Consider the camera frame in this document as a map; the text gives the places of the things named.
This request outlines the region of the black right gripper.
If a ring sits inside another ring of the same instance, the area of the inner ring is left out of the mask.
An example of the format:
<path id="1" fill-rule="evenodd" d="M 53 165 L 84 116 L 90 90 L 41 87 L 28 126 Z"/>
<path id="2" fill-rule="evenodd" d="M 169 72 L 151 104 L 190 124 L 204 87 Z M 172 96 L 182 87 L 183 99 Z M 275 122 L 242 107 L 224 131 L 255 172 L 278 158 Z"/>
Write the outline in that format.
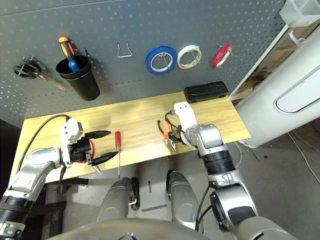
<path id="1" fill-rule="evenodd" d="M 168 140 L 172 146 L 176 146 L 179 143 L 187 145 L 182 139 L 182 132 L 182 129 L 178 127 L 174 128 L 171 134 L 168 134 Z"/>

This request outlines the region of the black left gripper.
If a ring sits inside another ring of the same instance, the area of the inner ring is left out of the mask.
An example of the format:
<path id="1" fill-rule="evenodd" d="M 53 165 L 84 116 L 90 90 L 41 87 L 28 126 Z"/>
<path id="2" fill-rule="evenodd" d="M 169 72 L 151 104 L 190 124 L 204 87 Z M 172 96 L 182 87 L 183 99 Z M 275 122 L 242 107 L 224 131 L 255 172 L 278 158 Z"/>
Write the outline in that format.
<path id="1" fill-rule="evenodd" d="M 108 130 L 95 130 L 91 132 L 86 132 L 84 138 L 79 139 L 76 143 L 70 144 L 68 146 L 69 157 L 71 163 L 90 163 L 90 165 L 97 166 L 103 164 L 113 157 L 115 157 L 119 152 L 112 151 L 102 154 L 100 157 L 92 158 L 91 144 L 90 139 L 99 139 L 107 135 L 110 135 L 112 132 Z"/>

